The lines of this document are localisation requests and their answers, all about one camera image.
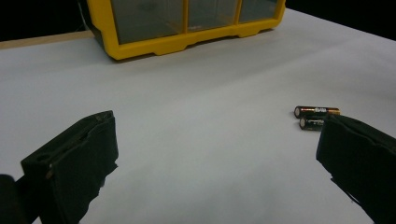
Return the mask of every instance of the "white surface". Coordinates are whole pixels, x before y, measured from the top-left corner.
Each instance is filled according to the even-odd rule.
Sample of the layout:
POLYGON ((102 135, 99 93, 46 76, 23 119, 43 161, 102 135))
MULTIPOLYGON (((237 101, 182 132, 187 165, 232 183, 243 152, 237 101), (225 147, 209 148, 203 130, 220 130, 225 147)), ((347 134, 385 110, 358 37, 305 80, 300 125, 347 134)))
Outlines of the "white surface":
POLYGON ((396 42, 286 10, 275 30, 111 61, 93 39, 0 51, 0 171, 113 110, 119 168, 85 223, 373 223, 316 161, 297 105, 396 136, 396 42))

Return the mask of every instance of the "yellow storage bin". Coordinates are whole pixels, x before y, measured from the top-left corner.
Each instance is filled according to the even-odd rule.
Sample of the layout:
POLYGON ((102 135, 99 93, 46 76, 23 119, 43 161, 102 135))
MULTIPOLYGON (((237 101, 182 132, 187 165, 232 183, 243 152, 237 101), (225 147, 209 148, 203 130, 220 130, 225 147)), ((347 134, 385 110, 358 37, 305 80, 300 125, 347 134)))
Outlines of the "yellow storage bin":
POLYGON ((200 41, 274 28, 285 0, 87 0, 88 23, 106 53, 121 60, 163 55, 200 41))

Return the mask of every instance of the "aa battery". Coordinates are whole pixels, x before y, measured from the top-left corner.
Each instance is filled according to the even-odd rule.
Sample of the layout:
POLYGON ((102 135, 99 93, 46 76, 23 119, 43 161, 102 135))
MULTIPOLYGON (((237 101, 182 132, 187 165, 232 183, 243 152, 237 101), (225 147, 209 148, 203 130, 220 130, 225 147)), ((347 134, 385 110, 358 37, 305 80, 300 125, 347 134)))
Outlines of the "aa battery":
POLYGON ((300 118, 300 128, 309 131, 321 131, 324 124, 324 117, 302 117, 300 118))
POLYGON ((340 115, 341 111, 338 108, 333 108, 333 107, 304 106, 304 105, 297 105, 296 108, 294 109, 294 116, 297 119, 308 116, 325 117, 328 114, 340 115))

